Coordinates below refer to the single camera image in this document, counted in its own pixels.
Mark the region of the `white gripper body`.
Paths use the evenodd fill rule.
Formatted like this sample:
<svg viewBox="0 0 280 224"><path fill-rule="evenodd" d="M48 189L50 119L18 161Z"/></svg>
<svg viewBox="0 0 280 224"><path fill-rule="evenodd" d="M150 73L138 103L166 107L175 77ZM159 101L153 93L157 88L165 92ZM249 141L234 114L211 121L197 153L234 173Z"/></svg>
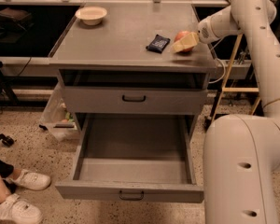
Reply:
<svg viewBox="0 0 280 224"><path fill-rule="evenodd" d="M204 44L210 44L229 35L239 35L241 32L230 7L225 7L198 23L198 37Z"/></svg>

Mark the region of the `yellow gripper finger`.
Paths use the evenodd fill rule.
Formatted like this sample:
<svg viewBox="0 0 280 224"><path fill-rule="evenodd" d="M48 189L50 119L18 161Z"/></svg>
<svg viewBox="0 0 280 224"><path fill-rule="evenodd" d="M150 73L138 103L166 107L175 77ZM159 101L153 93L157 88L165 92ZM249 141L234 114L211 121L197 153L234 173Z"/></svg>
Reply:
<svg viewBox="0 0 280 224"><path fill-rule="evenodd" d="M199 43L199 37L195 32L190 32L190 35L188 37L184 37L182 39L183 44L188 45L189 47L194 48ZM174 51L174 44L171 47L171 51L173 53L177 53Z"/></svg>

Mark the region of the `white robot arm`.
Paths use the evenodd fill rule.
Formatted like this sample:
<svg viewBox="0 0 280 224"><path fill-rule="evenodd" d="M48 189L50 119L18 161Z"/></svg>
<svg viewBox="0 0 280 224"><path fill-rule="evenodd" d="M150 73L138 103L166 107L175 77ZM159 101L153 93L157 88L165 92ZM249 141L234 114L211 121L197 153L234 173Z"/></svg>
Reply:
<svg viewBox="0 0 280 224"><path fill-rule="evenodd" d="M227 115L208 128L203 145L205 224L278 224L272 173L280 171L280 43L270 24L270 0L229 0L198 24L172 52L228 35L244 35L263 116Z"/></svg>

